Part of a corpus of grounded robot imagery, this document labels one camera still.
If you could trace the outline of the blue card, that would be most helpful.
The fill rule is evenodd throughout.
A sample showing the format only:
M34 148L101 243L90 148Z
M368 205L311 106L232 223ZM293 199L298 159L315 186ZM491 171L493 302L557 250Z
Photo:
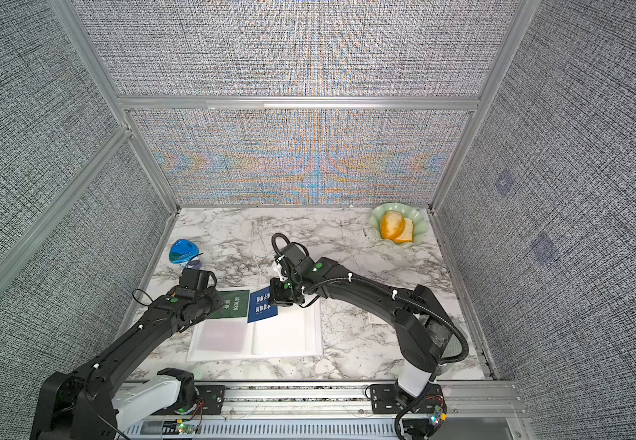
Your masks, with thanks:
M249 295L247 322L252 324L275 317L279 314L277 306L269 303L270 289L265 287Z

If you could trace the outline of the green card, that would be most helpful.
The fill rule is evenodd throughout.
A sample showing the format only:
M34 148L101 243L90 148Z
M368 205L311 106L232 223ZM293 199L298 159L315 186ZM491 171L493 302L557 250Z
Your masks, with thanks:
M220 309L210 315L209 319L246 319L248 316L249 295L250 291L247 289L220 291L220 297L223 299L223 305Z

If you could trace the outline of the white photo album book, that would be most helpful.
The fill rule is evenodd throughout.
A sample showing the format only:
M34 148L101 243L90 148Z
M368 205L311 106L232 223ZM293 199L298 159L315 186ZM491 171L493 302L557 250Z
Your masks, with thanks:
M222 289L221 291L249 288ZM323 355L321 310L279 307L275 317L248 324L246 319L219 319L193 326L189 362L319 357Z

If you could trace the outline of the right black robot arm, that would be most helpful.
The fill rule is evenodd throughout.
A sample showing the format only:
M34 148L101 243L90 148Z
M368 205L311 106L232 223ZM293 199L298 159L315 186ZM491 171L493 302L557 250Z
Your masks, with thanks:
M453 323L430 289L397 288L375 282L342 264L308 257L298 263L275 258L279 278L270 282L272 305L307 308L307 295L351 304L394 328L403 370L398 388L415 398L434 383L440 366L460 362L469 355L464 333Z

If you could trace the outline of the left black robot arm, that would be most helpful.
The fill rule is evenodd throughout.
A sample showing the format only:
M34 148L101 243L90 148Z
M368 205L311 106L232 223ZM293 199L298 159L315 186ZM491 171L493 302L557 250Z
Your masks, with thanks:
M214 287L175 287L151 303L136 324L111 346L72 372L53 373L42 384L32 439L125 439L130 425L162 409L194 412L199 397L191 372L166 368L160 385L143 388L128 405L114 404L126 378L162 342L223 307Z

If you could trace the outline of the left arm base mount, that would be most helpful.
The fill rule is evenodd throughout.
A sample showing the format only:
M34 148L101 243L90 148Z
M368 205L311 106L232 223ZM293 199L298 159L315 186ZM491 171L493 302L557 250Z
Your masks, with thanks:
M219 415L224 405L226 387L224 385L198 385L192 372L178 368L164 368L157 375L176 379L180 391L171 406L158 411L158 414L181 415L190 418L195 415Z

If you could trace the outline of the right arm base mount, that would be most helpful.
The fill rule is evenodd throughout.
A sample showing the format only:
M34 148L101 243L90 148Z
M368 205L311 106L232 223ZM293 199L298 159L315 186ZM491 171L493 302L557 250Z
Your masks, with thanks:
M365 396L369 399L374 414L396 415L415 400L415 397L398 388L396 383L368 385ZM438 425L446 419L447 412L442 387L432 383L427 385L425 396L409 409L408 414L425 415Z

